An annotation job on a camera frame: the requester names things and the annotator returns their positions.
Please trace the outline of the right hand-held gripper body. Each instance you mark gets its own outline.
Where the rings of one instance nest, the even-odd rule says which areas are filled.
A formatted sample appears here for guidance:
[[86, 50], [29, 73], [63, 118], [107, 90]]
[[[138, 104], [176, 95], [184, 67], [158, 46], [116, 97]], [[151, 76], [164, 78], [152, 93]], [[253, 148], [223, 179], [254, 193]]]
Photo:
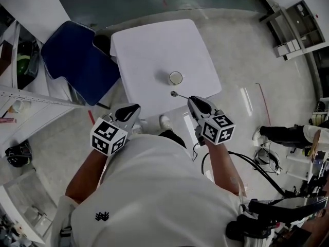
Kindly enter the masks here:
[[205, 140], [219, 145], [232, 139], [235, 123], [212, 102], [198, 96], [191, 96], [187, 104], [197, 123], [194, 131], [201, 146], [205, 145]]

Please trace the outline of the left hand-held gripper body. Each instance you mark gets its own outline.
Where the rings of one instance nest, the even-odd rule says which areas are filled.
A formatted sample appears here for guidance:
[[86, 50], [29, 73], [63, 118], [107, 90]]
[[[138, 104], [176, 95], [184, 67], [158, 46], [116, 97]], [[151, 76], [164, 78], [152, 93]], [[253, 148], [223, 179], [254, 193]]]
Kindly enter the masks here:
[[112, 156], [124, 147], [138, 121], [141, 106], [135, 103], [117, 104], [108, 114], [98, 118], [90, 132], [90, 146]]

